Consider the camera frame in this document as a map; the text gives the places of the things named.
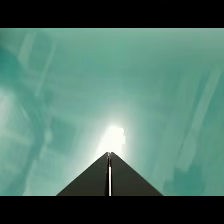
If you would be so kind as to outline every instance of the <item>dark pyramid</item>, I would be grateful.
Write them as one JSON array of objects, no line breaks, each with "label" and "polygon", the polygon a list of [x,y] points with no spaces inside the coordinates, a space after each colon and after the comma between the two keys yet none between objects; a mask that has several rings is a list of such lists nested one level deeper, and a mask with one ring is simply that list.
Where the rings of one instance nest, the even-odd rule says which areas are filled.
[{"label": "dark pyramid", "polygon": [[113,196],[162,196],[116,154],[111,153]]},{"label": "dark pyramid", "polygon": [[58,196],[108,196],[109,160],[112,172],[112,196],[161,196],[114,153],[105,153],[65,187]]},{"label": "dark pyramid", "polygon": [[107,174],[108,153],[102,155],[58,196],[104,196]]}]

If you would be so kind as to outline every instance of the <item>turquoise surface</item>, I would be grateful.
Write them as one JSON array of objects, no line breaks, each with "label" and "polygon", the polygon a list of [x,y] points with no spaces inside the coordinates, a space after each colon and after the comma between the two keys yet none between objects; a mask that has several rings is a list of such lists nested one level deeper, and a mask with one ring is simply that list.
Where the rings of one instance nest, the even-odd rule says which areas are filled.
[{"label": "turquoise surface", "polygon": [[117,154],[164,195],[224,195],[223,29],[0,29],[0,195],[56,195]]}]

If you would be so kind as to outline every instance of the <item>teal background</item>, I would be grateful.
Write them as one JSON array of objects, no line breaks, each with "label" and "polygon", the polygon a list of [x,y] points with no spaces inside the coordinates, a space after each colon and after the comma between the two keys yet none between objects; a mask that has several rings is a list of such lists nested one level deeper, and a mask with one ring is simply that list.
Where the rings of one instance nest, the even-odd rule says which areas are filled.
[{"label": "teal background", "polygon": [[223,61],[223,29],[0,29],[0,194],[56,195],[117,124],[164,195],[224,195]]}]

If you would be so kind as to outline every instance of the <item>bright light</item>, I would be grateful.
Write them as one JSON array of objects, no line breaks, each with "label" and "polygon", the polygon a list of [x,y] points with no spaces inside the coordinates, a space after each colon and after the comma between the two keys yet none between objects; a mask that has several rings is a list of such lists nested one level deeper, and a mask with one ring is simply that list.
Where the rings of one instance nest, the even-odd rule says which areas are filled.
[{"label": "bright light", "polygon": [[105,152],[114,152],[119,155],[124,144],[124,129],[117,126],[110,126],[101,138],[97,148],[97,155],[101,156]]}]

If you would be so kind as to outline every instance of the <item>black triangle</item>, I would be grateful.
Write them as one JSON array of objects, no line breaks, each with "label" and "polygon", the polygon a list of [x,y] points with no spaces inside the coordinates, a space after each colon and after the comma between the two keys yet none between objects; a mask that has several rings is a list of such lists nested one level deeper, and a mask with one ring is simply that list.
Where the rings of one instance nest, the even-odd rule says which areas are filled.
[{"label": "black triangle", "polygon": [[105,153],[58,196],[108,195],[108,160],[111,161],[113,196],[161,196],[161,194],[116,154]]}]

